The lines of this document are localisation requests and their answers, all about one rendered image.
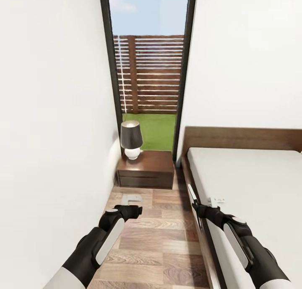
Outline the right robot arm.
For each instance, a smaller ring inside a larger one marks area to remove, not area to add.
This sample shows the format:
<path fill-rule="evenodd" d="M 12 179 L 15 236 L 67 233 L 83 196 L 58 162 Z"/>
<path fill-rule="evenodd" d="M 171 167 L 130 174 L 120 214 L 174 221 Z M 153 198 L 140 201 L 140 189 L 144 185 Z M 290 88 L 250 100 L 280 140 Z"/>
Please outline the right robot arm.
<path fill-rule="evenodd" d="M 253 237 L 247 222 L 220 210 L 217 203 L 225 203 L 224 197 L 209 197 L 207 201 L 207 205 L 191 205 L 201 219 L 207 218 L 224 231 L 256 289 L 296 289 L 273 253 Z"/>

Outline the hardback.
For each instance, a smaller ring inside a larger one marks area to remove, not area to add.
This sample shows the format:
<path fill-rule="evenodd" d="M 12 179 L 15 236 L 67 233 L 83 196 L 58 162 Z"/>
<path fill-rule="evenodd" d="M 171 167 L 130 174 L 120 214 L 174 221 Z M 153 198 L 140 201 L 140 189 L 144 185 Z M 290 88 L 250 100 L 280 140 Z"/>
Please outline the hardback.
<path fill-rule="evenodd" d="M 197 196 L 191 186 L 191 184 L 187 185 L 188 193 L 189 193 L 189 198 L 191 203 L 194 203 L 195 205 L 199 205 Z M 199 229 L 203 229 L 203 224 L 202 224 L 202 219 L 198 216 L 197 212 L 195 209 L 192 207 L 193 214 L 195 215 L 196 221 L 198 223 Z"/>

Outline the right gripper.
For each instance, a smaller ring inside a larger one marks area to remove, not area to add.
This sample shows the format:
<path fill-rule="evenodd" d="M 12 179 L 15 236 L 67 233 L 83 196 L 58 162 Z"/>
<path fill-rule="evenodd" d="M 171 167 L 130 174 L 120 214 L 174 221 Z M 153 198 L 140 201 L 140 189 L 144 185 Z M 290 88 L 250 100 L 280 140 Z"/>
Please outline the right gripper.
<path fill-rule="evenodd" d="M 214 218 L 216 216 L 217 213 L 222 212 L 220 210 L 220 207 L 218 206 L 217 208 L 211 207 L 211 206 L 207 206 L 207 205 L 195 205 L 194 203 L 191 204 L 192 207 L 195 209 L 195 211 L 197 212 L 198 216 L 202 219 L 202 218 L 207 218 L 208 220 L 210 220 L 211 222 L 213 222 L 215 224 Z"/>

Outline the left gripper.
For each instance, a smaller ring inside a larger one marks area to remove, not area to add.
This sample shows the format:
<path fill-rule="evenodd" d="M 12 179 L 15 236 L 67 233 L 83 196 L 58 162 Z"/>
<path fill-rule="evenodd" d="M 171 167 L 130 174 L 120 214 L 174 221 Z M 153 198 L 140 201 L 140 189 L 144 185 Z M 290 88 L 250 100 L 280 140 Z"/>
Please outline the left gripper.
<path fill-rule="evenodd" d="M 115 208 L 123 208 L 127 212 L 127 220 L 128 219 L 137 219 L 139 215 L 142 214 L 143 207 L 138 207 L 138 205 L 115 205 Z M 126 220 L 126 221 L 127 221 Z"/>

